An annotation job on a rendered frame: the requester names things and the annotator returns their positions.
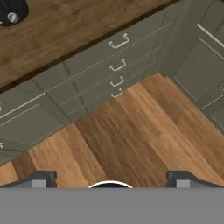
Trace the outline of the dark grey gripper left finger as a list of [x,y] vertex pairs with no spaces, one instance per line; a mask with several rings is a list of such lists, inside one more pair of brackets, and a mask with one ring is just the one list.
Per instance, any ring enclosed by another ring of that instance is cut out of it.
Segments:
[[0,185],[0,188],[55,188],[57,172],[56,171],[34,171],[26,178]]

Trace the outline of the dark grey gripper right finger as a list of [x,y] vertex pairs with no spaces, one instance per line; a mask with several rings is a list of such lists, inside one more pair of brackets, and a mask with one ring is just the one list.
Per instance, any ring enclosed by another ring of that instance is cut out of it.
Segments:
[[217,185],[215,183],[197,178],[189,171],[168,171],[166,173],[166,179],[166,186],[171,188],[223,188],[223,185]]

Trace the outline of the grey-green cupboard door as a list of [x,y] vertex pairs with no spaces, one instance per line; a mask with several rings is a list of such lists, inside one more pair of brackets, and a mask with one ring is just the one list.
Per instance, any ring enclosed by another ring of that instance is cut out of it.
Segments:
[[175,73],[174,80],[198,101],[224,80],[224,56],[199,38]]
[[46,94],[1,116],[0,165],[28,151],[68,123],[68,117]]

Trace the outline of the black round object white rim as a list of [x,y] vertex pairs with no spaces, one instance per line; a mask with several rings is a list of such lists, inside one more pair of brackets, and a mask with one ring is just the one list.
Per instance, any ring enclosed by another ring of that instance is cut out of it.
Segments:
[[116,180],[103,180],[103,181],[96,182],[96,183],[89,186],[89,188],[94,188],[94,187],[100,187],[100,188],[125,187],[125,188],[131,188],[131,185],[128,185],[124,182],[116,181]]

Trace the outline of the grey-green cupboard drawer front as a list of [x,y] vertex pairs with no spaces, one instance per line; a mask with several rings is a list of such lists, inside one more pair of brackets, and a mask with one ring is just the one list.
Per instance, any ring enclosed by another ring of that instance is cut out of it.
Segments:
[[0,94],[0,117],[24,103],[42,95],[40,89],[33,80],[25,81]]
[[212,0],[199,26],[224,45],[224,0]]

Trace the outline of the black appliance with silver knob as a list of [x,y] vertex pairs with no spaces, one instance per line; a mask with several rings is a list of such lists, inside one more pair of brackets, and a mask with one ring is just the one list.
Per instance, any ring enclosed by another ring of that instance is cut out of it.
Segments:
[[12,26],[24,21],[29,15],[26,0],[0,0],[0,26]]

